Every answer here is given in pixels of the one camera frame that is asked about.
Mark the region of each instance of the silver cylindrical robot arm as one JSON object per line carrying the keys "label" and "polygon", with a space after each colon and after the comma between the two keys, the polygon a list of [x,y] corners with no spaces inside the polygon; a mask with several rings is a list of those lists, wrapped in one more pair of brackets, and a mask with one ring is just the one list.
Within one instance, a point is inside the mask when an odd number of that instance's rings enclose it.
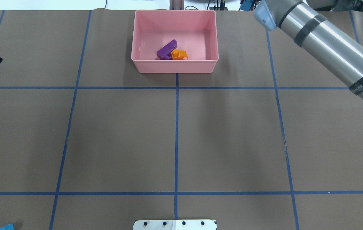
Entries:
{"label": "silver cylindrical robot arm", "polygon": [[363,47],[323,15],[301,0],[264,0],[254,16],[269,30],[281,28],[363,99]]}

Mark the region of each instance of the purple block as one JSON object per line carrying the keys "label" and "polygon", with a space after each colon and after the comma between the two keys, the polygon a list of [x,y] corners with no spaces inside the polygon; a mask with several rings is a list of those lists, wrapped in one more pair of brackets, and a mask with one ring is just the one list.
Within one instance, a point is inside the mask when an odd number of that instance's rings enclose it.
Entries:
{"label": "purple block", "polygon": [[161,60],[171,60],[172,58],[170,53],[175,48],[177,48],[177,41],[173,39],[171,42],[169,42],[167,45],[157,51],[157,57]]}

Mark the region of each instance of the pink plastic container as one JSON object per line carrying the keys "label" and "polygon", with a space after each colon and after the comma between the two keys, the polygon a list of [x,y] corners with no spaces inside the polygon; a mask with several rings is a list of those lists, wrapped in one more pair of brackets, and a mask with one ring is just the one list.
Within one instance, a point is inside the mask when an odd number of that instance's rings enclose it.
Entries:
{"label": "pink plastic container", "polygon": [[[188,60],[157,57],[173,39]],[[212,73],[218,61],[215,11],[137,10],[131,59],[140,73]]]}

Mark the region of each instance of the white bracket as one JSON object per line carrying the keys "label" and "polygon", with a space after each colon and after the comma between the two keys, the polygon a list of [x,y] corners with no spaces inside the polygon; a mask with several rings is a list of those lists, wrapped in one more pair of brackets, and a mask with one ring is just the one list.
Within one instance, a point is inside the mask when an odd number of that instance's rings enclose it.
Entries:
{"label": "white bracket", "polygon": [[133,230],[217,230],[216,220],[141,220]]}
{"label": "white bracket", "polygon": [[170,9],[184,9],[184,0],[170,0]]}

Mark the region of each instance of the gray tabletop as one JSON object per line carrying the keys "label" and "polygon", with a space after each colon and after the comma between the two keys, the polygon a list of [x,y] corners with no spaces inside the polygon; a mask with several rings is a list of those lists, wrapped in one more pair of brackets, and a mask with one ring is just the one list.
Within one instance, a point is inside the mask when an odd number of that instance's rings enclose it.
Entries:
{"label": "gray tabletop", "polygon": [[[326,12],[363,45],[363,13]],[[0,227],[363,229],[363,108],[252,13],[212,74],[140,74],[134,11],[0,11]]]}

